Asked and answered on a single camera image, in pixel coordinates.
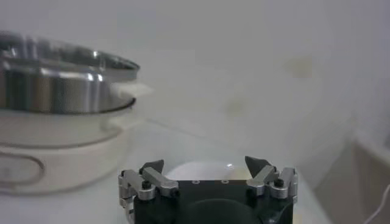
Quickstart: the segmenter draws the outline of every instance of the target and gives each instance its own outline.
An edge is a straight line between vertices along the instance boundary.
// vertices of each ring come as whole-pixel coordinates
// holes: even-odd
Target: stain on wall
[[[296,78],[307,79],[313,74],[313,58],[311,55],[291,58],[284,63],[283,68]]]

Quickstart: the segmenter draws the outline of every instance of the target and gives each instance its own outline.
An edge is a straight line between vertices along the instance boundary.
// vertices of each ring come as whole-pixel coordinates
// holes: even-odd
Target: screw
[[[177,198],[180,196],[180,191],[178,189],[171,189],[170,195],[172,198]]]
[[[152,187],[151,182],[149,182],[148,180],[142,181],[142,189],[143,190],[150,189],[151,187]]]
[[[285,182],[282,179],[277,179],[274,181],[275,187],[283,187],[285,185]]]

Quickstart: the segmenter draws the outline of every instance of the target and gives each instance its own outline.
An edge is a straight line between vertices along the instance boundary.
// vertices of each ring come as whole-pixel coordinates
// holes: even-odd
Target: pot handle
[[[144,122],[144,119],[127,112],[120,116],[110,118],[106,123],[105,129],[109,130],[112,128],[118,128],[121,131],[126,131],[136,125],[141,124],[142,122]]]
[[[118,82],[111,84],[111,91],[118,97],[139,98],[153,92],[153,89],[145,84],[138,82]],[[128,130],[133,126],[142,123],[144,119],[137,117],[133,113],[124,113],[118,117],[110,118],[106,128],[118,128],[122,131]]]

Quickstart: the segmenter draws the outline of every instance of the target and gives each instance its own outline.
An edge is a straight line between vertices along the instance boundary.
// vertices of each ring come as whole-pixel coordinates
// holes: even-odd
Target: white wall
[[[0,29],[133,59],[156,90],[138,104],[146,117],[245,154],[282,156],[315,186],[355,121],[379,113],[360,112],[356,98],[369,103],[379,83],[386,101],[376,78],[388,80],[384,2],[3,0]]]

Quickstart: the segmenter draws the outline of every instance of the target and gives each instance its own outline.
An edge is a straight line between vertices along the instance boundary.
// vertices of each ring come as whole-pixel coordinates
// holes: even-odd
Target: white cable
[[[382,195],[382,201],[380,202],[380,205],[377,208],[377,210],[363,224],[369,224],[379,214],[379,212],[383,209],[383,207],[385,206],[389,191],[390,191],[390,184],[387,186],[386,190],[384,191],[384,193]]]

